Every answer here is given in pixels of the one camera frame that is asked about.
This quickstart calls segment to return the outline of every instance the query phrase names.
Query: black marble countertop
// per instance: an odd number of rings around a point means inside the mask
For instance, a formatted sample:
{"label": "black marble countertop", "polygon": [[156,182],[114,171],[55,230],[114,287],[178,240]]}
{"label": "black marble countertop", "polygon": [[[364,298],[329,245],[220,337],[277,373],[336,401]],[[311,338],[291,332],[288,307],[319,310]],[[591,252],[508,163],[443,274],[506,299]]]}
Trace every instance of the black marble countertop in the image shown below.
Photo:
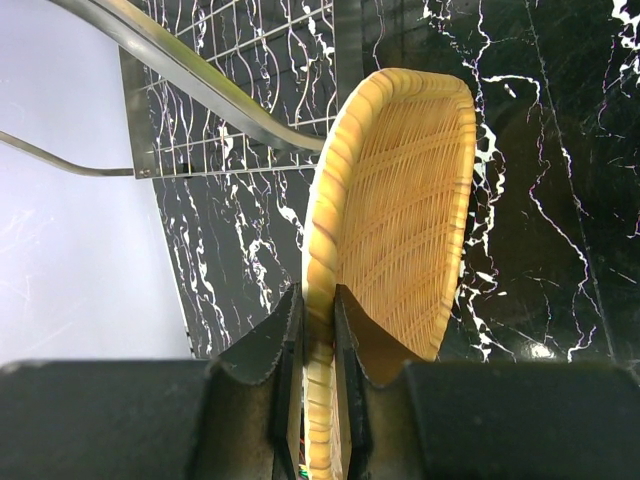
{"label": "black marble countertop", "polygon": [[[279,118],[326,133],[341,78],[360,65],[341,56],[349,28],[332,2],[194,2],[147,11]],[[362,31],[364,74],[448,73],[475,95],[474,188],[441,359],[600,360],[640,374],[639,23],[630,0],[362,2],[350,33]],[[276,158],[148,80],[163,161],[280,168],[156,181],[194,352],[207,357],[300,279],[316,159]]]}

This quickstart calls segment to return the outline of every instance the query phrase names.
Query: woven tray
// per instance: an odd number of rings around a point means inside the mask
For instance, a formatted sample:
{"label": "woven tray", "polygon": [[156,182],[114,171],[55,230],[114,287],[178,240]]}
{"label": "woven tray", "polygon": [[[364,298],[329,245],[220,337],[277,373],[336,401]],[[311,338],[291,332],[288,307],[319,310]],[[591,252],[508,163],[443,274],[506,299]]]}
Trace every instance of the woven tray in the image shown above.
{"label": "woven tray", "polygon": [[433,360],[455,294],[474,155],[473,99],[455,77],[384,69],[340,110],[311,187],[303,245],[310,478],[342,478],[333,409],[336,282]]}

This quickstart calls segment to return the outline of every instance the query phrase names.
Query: woven bamboo surface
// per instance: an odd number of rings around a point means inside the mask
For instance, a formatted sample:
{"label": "woven bamboo surface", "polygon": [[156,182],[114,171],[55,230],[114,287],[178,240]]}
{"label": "woven bamboo surface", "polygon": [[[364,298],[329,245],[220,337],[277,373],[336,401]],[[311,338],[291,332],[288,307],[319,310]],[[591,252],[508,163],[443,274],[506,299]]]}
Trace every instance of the woven bamboo surface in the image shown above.
{"label": "woven bamboo surface", "polygon": [[302,258],[310,332],[305,445],[314,480],[342,476],[333,408],[336,283],[433,360],[455,294],[474,155],[473,99],[448,75],[373,73],[331,128],[311,187]]}

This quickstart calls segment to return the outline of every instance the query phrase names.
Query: wicker basket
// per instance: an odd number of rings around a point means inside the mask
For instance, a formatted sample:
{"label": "wicker basket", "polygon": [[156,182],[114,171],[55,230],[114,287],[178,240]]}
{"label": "wicker basket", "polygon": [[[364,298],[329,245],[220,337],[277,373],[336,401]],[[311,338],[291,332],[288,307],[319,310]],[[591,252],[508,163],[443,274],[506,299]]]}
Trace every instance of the wicker basket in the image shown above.
{"label": "wicker basket", "polygon": [[322,151],[307,210],[305,445],[314,480],[341,478],[333,385],[333,297],[347,285],[371,318],[436,357],[456,289],[475,154],[466,85],[385,69],[363,80]]}

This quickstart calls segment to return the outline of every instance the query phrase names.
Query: white surface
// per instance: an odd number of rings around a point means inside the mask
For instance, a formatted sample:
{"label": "white surface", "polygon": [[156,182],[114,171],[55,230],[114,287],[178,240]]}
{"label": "white surface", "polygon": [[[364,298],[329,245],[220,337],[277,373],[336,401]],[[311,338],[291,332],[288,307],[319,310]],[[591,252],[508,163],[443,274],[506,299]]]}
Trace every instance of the white surface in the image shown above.
{"label": "white surface", "polygon": [[[132,165],[118,50],[44,0],[0,0],[0,130]],[[190,357],[150,181],[85,178],[0,144],[0,364]]]}

